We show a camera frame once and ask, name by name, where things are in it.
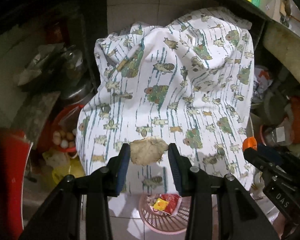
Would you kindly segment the beige paper wad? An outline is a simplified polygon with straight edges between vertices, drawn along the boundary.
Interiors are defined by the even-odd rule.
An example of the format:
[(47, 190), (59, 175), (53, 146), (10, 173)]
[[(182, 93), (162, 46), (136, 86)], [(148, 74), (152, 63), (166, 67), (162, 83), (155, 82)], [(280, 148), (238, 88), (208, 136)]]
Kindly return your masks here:
[(168, 151), (168, 144), (159, 137), (146, 137), (130, 144), (130, 159), (133, 164), (147, 166), (158, 162)]

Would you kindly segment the red snack wrapper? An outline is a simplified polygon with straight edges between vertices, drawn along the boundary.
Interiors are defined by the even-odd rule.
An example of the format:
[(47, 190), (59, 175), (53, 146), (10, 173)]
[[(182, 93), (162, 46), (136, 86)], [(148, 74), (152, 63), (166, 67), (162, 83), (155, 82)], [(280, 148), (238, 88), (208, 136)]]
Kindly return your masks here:
[(163, 212), (170, 216), (176, 216), (183, 198), (178, 194), (162, 194), (160, 198), (168, 202), (163, 209)]

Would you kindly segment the yellow chicken snack packet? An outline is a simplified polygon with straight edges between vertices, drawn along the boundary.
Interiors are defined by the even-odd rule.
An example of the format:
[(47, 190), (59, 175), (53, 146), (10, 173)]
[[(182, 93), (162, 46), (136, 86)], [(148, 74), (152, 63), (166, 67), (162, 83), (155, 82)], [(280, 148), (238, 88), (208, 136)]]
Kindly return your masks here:
[(153, 204), (153, 209), (158, 211), (164, 211), (168, 205), (169, 205), (168, 201), (158, 198), (156, 202)]

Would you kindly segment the orange bottle cap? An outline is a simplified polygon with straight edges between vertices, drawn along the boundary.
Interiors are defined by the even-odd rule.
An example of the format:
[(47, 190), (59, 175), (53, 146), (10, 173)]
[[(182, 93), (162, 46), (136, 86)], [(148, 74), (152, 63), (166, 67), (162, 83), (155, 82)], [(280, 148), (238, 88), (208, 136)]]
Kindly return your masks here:
[(254, 137), (248, 137), (243, 141), (242, 151), (252, 148), (253, 150), (257, 150), (257, 141)]

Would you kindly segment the yellow plastic bag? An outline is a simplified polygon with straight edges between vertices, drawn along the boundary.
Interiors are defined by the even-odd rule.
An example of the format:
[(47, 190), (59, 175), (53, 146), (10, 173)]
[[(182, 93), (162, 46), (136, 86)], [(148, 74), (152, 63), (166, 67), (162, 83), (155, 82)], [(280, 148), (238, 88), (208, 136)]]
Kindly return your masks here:
[(47, 166), (52, 167), (53, 181), (58, 184), (65, 176), (72, 175), (75, 178), (85, 176), (85, 171), (78, 154), (49, 150), (42, 154)]

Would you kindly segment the pink perforated plastic basket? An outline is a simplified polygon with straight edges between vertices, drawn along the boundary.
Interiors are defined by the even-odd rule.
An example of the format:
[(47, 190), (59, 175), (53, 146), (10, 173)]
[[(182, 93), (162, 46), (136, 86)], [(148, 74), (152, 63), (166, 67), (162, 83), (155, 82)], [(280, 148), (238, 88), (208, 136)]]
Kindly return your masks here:
[(139, 215), (152, 231), (164, 235), (177, 235), (186, 232), (190, 204), (191, 197), (182, 198), (177, 214), (169, 215), (163, 211), (154, 211), (148, 203), (148, 196), (143, 194), (139, 200)]

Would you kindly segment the red bowl of eggs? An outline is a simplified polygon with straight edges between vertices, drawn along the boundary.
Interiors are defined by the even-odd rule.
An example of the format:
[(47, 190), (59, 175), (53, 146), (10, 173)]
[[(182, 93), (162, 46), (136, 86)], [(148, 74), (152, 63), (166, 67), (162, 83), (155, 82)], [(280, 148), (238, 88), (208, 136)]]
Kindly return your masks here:
[(74, 155), (76, 153), (76, 128), (84, 105), (71, 105), (61, 110), (51, 121), (47, 120), (37, 143), (39, 153), (50, 149)]

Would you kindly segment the white animal print tablecloth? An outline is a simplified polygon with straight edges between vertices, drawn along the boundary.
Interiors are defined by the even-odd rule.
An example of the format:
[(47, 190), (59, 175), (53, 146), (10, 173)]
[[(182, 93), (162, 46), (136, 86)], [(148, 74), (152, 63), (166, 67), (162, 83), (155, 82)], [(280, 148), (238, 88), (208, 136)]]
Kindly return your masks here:
[(254, 83), (251, 23), (224, 7), (161, 27), (134, 23), (95, 42), (101, 83), (81, 110), (76, 146), (85, 174), (123, 144), (159, 138), (208, 174), (245, 189), (254, 168), (242, 142)]

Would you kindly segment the white red plastic bag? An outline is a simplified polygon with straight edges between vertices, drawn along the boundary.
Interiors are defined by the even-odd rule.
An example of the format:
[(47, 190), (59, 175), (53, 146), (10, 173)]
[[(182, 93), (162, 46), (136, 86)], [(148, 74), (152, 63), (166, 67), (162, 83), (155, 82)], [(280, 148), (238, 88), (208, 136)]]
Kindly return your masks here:
[(266, 90), (273, 83), (271, 72), (264, 66), (256, 65), (254, 67), (254, 84), (252, 103), (261, 103), (264, 100)]

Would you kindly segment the red plastic stool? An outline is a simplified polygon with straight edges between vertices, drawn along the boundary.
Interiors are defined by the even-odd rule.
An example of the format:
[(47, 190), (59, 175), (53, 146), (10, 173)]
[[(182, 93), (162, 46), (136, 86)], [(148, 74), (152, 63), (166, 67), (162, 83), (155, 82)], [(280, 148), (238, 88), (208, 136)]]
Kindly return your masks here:
[(23, 183), (32, 145), (23, 131), (0, 128), (0, 239), (18, 239), (23, 231)]

